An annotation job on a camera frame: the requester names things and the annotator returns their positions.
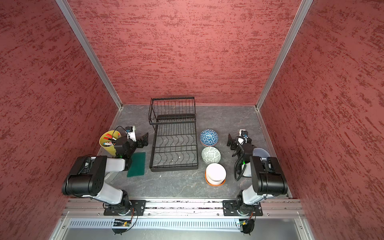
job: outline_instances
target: dish rack tray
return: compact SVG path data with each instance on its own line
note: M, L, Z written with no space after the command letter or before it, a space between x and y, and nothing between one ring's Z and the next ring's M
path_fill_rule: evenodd
M151 171L198 169L194 97L152 99L149 123L155 130Z

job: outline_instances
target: wall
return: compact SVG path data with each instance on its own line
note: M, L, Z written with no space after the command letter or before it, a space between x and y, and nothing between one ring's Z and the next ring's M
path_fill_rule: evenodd
M301 0L68 2L124 104L253 105Z
M2 1L0 16L0 238L44 240L117 107L55 1Z
M316 240L384 239L383 11L315 0L261 109Z

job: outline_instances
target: green sponge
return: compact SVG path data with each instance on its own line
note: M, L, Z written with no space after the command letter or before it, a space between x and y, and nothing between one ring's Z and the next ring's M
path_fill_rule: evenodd
M128 170L127 177L144 175L145 152L136 152L132 154L132 164Z

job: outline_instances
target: black mounting plate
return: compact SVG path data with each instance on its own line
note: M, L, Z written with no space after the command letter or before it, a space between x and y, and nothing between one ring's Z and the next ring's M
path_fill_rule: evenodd
M240 208L237 207L236 200L224 200L223 201L223 211L224 216L242 216L237 211L238 209L242 210L243 212L249 212L246 216L251 215L251 211L253 212L254 216L262 216L263 210L260 205L242 205Z
M146 200L131 200L132 206L136 209L134 214L135 216L137 216L137 213L139 214L139 216L143 216L146 202ZM104 210L104 216L121 216L118 214L121 208L121 206L107 204Z

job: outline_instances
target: yellow bucket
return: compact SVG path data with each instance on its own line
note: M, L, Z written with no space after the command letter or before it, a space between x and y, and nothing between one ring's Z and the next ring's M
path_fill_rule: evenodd
M110 134L112 135L114 138L118 139L119 137L121 137L120 133L118 131L108 131L106 133L104 133L101 137L100 137L100 140L99 140L99 144L100 146L102 146L105 150L107 150L107 152L109 152L109 154L111 154L112 156L116 156L116 149L115 149L115 146L104 146L103 143L105 142L109 142L109 140L107 139L104 139L105 137L107 137L107 134Z

